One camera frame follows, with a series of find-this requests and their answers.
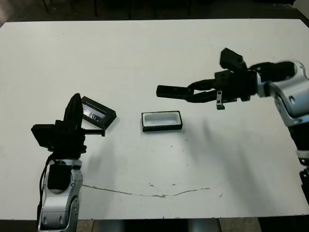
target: table surface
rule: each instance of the table surface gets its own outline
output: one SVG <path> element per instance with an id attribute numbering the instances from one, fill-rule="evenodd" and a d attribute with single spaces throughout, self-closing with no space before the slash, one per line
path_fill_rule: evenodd
<path id="1" fill-rule="evenodd" d="M 225 105 L 157 98 L 157 85 L 214 77 L 228 47 L 248 65 L 298 60 L 300 20 L 27 22 L 0 29 L 0 219 L 35 219 L 47 156 L 30 129 L 63 119 L 79 92 L 117 112 L 87 136 L 79 219 L 308 214 L 295 145 L 273 99 Z M 141 132 L 141 113 L 179 110 L 183 129 Z M 96 127 L 84 121 L 83 127 Z"/>

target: black frame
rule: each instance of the black frame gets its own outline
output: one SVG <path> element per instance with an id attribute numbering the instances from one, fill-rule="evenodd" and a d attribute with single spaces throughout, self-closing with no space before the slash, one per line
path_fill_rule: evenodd
<path id="1" fill-rule="evenodd" d="M 83 97 L 82 98 L 82 104 L 89 106 L 90 108 L 99 111 L 100 113 L 104 114 L 105 117 L 101 118 L 99 121 L 96 121 L 87 115 L 83 114 L 83 119 L 86 121 L 96 125 L 97 127 L 100 127 L 103 130 L 106 130 L 109 125 L 115 120 L 117 117 L 116 112 L 88 97 Z"/>
<path id="2" fill-rule="evenodd" d="M 180 118 L 179 125 L 167 125 L 167 126 L 151 126 L 147 127 L 144 126 L 143 114 L 150 114 L 150 113 L 168 113 L 168 112 L 178 112 Z M 144 112 L 141 114 L 141 126 L 143 132 L 149 131 L 171 131 L 171 130 L 181 130 L 183 128 L 183 120 L 179 110 L 172 110 L 172 111 L 158 111 L 158 112 Z"/>

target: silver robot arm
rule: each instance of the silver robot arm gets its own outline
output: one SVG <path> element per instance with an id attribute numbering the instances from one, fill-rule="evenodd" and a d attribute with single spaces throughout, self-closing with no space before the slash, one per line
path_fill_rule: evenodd
<path id="1" fill-rule="evenodd" d="M 77 93 L 71 98 L 63 121 L 34 125 L 31 129 L 39 145 L 53 152 L 40 178 L 40 203 L 37 211 L 39 232 L 76 231 L 79 191 L 83 184 L 82 162 L 79 158 L 86 152 L 85 135 L 105 135 L 105 130 L 81 128 L 82 119 L 82 99 Z"/>
<path id="2" fill-rule="evenodd" d="M 187 102 L 216 101 L 218 110 L 224 103 L 250 96 L 272 96 L 297 147 L 297 155 L 306 169 L 300 173 L 302 188 L 309 203 L 309 79 L 299 62 L 260 63 L 247 68 L 243 57 L 229 49 L 221 52 L 220 65 L 226 69 L 215 73 L 214 79 L 190 84 L 188 87 L 158 86 L 162 98 L 183 99 Z M 194 94 L 194 90 L 204 91 Z"/>

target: chair leg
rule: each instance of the chair leg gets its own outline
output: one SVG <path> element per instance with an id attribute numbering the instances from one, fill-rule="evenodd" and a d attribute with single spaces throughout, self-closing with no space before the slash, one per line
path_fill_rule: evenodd
<path id="1" fill-rule="evenodd" d="M 127 17 L 131 19 L 131 0 L 127 0 Z"/>
<path id="2" fill-rule="evenodd" d="M 191 2 L 192 0 L 188 0 L 188 15 L 191 15 Z"/>
<path id="3" fill-rule="evenodd" d="M 47 6 L 46 6 L 45 0 L 42 0 L 42 1 L 43 1 L 43 4 L 44 4 L 44 6 L 45 6 L 46 11 L 49 13 L 48 8 L 47 8 Z"/>
<path id="4" fill-rule="evenodd" d="M 98 11 L 97 11 L 97 0 L 93 0 L 94 6 L 95 6 L 95 16 L 98 16 Z"/>
<path id="5" fill-rule="evenodd" d="M 157 11 L 157 8 L 156 8 L 156 1 L 157 0 L 153 0 L 153 8 L 154 8 L 154 16 L 156 18 L 156 11 Z"/>
<path id="6" fill-rule="evenodd" d="M 72 0 L 70 0 L 70 5 L 71 5 L 72 10 L 74 10 L 74 6 L 73 6 L 73 1 Z"/>

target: small black box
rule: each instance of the small black box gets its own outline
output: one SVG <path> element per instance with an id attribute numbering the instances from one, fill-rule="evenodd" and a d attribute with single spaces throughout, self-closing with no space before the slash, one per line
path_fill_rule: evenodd
<path id="1" fill-rule="evenodd" d="M 83 119 L 100 127 L 104 130 L 114 121 L 117 117 L 116 112 L 88 97 L 82 98 L 83 104 Z"/>
<path id="2" fill-rule="evenodd" d="M 143 132 L 181 130 L 183 121 L 180 111 L 147 112 L 141 114 Z"/>

